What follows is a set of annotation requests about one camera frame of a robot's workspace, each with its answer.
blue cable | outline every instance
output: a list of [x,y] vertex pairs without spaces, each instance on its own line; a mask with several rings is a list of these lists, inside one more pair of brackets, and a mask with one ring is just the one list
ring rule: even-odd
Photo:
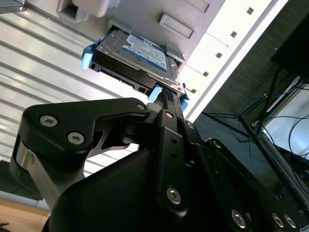
[[278,180],[279,182],[281,182],[276,176],[274,176],[273,173],[271,173],[269,170],[267,170],[265,167],[263,167],[262,165],[260,165],[258,162],[256,162],[253,158],[253,154],[252,154],[252,142],[249,143],[249,150],[250,150],[250,158],[252,159],[252,161],[261,169],[263,169],[266,173],[270,174],[270,176],[272,176],[273,178],[275,178],[276,180]]
[[[285,95],[285,94],[289,94],[289,93],[291,93],[294,89],[295,89],[295,87],[292,87],[289,91],[287,91],[287,92],[285,92],[285,93],[272,96],[271,99],[280,97],[280,96]],[[262,99],[262,98],[257,98],[257,99],[252,100],[251,102],[249,102],[249,103],[245,106],[245,108],[243,109],[243,112],[244,112],[245,110],[247,110],[251,105],[253,105],[254,103],[258,102],[258,101],[261,100],[261,99]]]

rectangular hole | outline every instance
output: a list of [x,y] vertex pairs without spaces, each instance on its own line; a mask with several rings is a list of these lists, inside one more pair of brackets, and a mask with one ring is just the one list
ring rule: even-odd
[[182,63],[180,61],[178,61],[178,60],[176,61],[176,65],[177,65],[178,68],[181,66],[181,64]]
[[216,54],[216,57],[220,59],[220,58],[222,57],[222,53],[218,52],[218,53]]
[[90,66],[91,69],[95,69],[95,67],[96,67],[95,63],[92,63],[91,66]]
[[231,33],[231,36],[232,36],[233,38],[235,38],[235,37],[237,36],[237,32],[233,31],[233,32]]
[[251,7],[249,7],[249,8],[247,9],[247,13],[248,13],[248,14],[252,15],[253,12],[254,12],[254,9],[252,9]]
[[143,87],[139,87],[139,92],[145,93],[145,92],[146,92],[146,89],[143,88]]
[[77,13],[78,7],[72,4],[69,4],[68,6],[66,6],[62,12],[65,13],[67,16],[71,17],[71,18],[75,18],[76,17],[76,13]]

white panel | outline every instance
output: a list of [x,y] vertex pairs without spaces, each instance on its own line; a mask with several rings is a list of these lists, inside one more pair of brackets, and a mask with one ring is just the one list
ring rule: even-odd
[[[215,75],[210,73],[207,77],[197,72],[196,70],[185,65],[180,73],[181,79],[186,83],[188,89],[195,89],[195,93],[190,91],[187,92],[190,102],[197,102],[197,100],[204,93],[205,88],[207,88]],[[189,104],[188,107],[183,111],[183,114],[186,115],[193,107],[193,104]]]
[[[226,50],[227,47],[225,44],[206,33],[188,59],[186,65],[201,74],[204,72],[217,73],[222,61],[216,55],[217,53],[221,53],[222,56],[226,56]],[[195,82],[194,85],[194,87],[197,87],[200,83]]]

white louvered panel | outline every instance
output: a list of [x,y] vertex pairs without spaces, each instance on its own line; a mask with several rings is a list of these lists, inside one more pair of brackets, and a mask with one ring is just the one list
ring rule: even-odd
[[[81,69],[93,41],[28,10],[0,15],[0,158],[9,161],[23,111],[35,104],[145,95],[103,73]],[[85,163],[88,176],[136,150],[113,151]]]

hard drive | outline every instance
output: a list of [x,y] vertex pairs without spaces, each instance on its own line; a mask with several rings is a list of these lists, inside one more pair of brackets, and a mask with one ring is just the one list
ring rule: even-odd
[[[162,86],[173,89],[178,95],[185,94],[183,84],[179,78],[176,60],[166,55],[163,48],[139,35],[127,34],[120,29],[115,29],[97,46],[97,52],[109,56],[109,58],[107,58],[101,55],[100,58],[95,58],[94,62],[96,64],[101,63],[99,65],[105,67],[104,70],[110,74],[111,69],[113,69],[112,74],[123,73],[123,69],[128,70],[128,67],[139,71],[138,76],[140,76],[141,71],[146,72],[147,74],[145,76],[140,76],[139,81],[141,83],[138,83],[140,86],[146,87],[148,90],[145,91],[146,94],[151,92],[152,86],[154,87],[152,84],[144,84],[148,82],[147,78],[152,78]],[[110,58],[128,67],[119,64],[110,65],[111,62],[114,63]]]

